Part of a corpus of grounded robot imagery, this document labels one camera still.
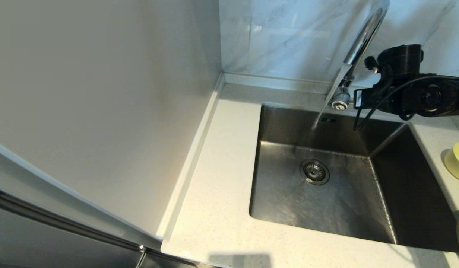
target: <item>drain strainer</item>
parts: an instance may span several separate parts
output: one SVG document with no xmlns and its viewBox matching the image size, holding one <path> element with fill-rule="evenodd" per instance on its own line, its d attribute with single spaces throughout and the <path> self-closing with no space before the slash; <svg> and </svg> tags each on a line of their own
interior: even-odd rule
<svg viewBox="0 0 459 268">
<path fill-rule="evenodd" d="M 329 170 L 316 159 L 304 160 L 300 170 L 304 179 L 312 184 L 322 185 L 329 180 Z"/>
</svg>

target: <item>white countertop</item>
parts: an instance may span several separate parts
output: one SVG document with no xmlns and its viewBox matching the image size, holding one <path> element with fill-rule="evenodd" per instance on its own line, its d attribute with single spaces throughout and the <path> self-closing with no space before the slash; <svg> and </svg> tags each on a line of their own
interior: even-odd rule
<svg viewBox="0 0 459 268">
<path fill-rule="evenodd" d="M 457 254 L 386 244 L 254 219 L 249 214 L 262 103 L 318 110 L 324 95 L 226 84 L 170 239 L 162 252 L 225 267 L 459 268 Z M 353 114 L 354 110 L 344 112 Z M 375 113 L 374 118 L 394 117 Z M 449 204 L 459 181 L 441 154 L 459 142 L 448 117 L 410 121 Z"/>
</svg>

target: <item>chrome faucet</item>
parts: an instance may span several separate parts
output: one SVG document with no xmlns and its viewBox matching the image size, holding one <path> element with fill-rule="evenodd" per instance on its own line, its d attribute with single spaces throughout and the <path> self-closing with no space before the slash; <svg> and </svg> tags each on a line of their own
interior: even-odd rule
<svg viewBox="0 0 459 268">
<path fill-rule="evenodd" d="M 374 38 L 383 18 L 387 13 L 389 5 L 390 0 L 379 0 L 365 20 L 364 26 L 360 29 L 357 38 L 355 38 L 355 41 L 344 60 L 344 63 L 350 65 L 351 67 L 349 71 L 345 73 L 344 78 L 342 78 L 342 81 L 339 83 L 339 87 L 335 92 L 334 97 L 332 97 L 332 108 L 345 110 L 349 107 L 350 93 L 347 88 L 354 79 L 354 70 L 361 61 L 362 56 L 364 56 L 370 42 Z"/>
</svg>

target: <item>stainless steel sink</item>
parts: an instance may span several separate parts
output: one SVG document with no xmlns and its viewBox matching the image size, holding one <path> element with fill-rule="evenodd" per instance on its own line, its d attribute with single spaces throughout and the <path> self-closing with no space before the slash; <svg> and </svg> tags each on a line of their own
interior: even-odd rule
<svg viewBox="0 0 459 268">
<path fill-rule="evenodd" d="M 386 243 L 459 251 L 456 221 L 405 124 L 263 106 L 250 215 Z"/>
</svg>

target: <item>backsplash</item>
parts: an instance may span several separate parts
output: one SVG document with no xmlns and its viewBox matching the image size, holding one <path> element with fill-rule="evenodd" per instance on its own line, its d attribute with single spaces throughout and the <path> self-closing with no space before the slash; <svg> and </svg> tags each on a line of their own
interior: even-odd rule
<svg viewBox="0 0 459 268">
<path fill-rule="evenodd" d="M 332 81 L 376 0 L 220 0 L 226 72 Z M 364 57 L 422 44 L 422 73 L 459 76 L 459 0 L 392 0 Z M 379 79 L 361 63 L 354 85 Z"/>
</svg>

